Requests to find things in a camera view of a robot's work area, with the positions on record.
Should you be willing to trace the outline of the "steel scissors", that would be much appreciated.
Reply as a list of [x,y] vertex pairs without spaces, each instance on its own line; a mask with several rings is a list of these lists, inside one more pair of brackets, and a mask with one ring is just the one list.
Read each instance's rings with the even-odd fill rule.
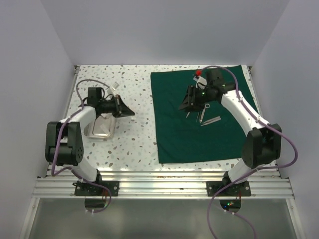
[[204,109],[198,113],[197,120],[196,120],[197,122],[202,123],[204,115],[205,115],[205,111],[208,108],[210,108],[210,104],[205,104]]

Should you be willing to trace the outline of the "white gauze strip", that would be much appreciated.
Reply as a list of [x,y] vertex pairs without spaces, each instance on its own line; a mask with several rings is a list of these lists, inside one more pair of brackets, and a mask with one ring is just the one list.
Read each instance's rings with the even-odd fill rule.
[[107,127],[104,123],[100,124],[100,129],[101,129],[104,133],[108,133],[108,132],[109,132],[108,127]]

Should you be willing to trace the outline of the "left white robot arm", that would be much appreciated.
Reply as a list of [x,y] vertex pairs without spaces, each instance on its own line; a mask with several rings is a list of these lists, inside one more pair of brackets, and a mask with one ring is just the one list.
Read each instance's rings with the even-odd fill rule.
[[99,170],[84,159],[82,134],[87,125],[102,114],[115,118],[134,116],[120,95],[108,94],[101,87],[89,87],[86,102],[78,110],[60,121],[51,121],[46,127],[45,159],[51,164],[51,176],[70,170],[86,190],[96,196],[102,193],[104,184]]

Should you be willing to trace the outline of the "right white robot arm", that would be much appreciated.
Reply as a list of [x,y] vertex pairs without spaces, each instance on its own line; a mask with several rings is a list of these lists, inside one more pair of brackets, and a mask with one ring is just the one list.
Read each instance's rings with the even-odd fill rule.
[[246,139],[238,163],[223,176],[222,190],[234,195],[240,183],[259,166],[270,164],[281,153],[281,128],[263,119],[246,101],[238,81],[226,82],[219,69],[211,69],[203,77],[202,70],[194,74],[195,84],[189,85],[179,106],[185,112],[204,113],[210,102],[218,102],[241,126]]

